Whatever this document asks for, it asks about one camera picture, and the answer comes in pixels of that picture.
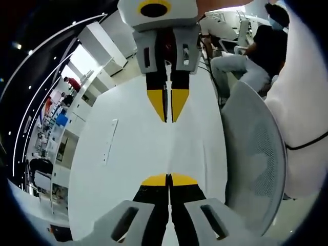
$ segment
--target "white lab coat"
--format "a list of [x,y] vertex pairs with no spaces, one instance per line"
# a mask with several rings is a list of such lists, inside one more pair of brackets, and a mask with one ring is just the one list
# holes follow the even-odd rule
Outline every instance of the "white lab coat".
[[[328,131],[328,74],[315,37],[290,11],[285,67],[265,103],[291,147],[306,144]],[[285,192],[299,198],[318,191],[328,169],[328,137],[290,151]]]

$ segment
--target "desk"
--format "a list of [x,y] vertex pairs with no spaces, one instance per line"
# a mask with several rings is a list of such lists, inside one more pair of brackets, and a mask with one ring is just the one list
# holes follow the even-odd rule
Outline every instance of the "desk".
[[189,175],[207,197],[224,202],[226,146],[208,72],[199,69],[191,76],[190,96],[174,124],[162,122],[156,114],[145,80],[140,76],[105,92],[91,110],[70,173],[68,206],[74,240],[92,232],[94,221],[121,201],[132,200],[151,175]]

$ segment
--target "white pants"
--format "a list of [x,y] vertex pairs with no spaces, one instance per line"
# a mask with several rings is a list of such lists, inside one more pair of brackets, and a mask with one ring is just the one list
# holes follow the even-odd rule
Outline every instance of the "white pants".
[[228,85],[228,72],[240,72],[240,81],[248,84],[256,92],[259,92],[271,79],[266,70],[251,61],[245,55],[230,55],[212,59],[211,67],[216,85],[221,97],[228,98],[230,89]]

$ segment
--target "mesh office chair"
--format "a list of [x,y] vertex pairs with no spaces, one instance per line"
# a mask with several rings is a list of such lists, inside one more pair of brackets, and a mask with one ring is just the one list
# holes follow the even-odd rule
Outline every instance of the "mesh office chair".
[[225,43],[233,43],[236,44],[236,46],[242,46],[242,47],[247,47],[249,45],[247,41],[247,32],[249,28],[249,23],[250,21],[248,19],[244,19],[240,22],[240,28],[239,28],[239,34],[238,34],[238,40],[233,41],[233,40],[228,40],[228,39],[220,39],[219,44],[221,45],[222,49],[226,53],[234,53],[234,50],[227,49],[226,46],[224,46]]
[[228,159],[226,205],[261,236],[284,194],[284,142],[264,101],[240,81],[222,110],[222,122]]

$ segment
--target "red shirt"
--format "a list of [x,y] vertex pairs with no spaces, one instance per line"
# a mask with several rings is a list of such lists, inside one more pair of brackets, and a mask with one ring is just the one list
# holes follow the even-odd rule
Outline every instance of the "red shirt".
[[68,78],[67,83],[69,83],[69,84],[73,87],[73,89],[74,89],[75,91],[77,91],[77,92],[80,91],[81,86],[80,86],[80,84],[79,84],[75,79],[73,79],[73,78]]

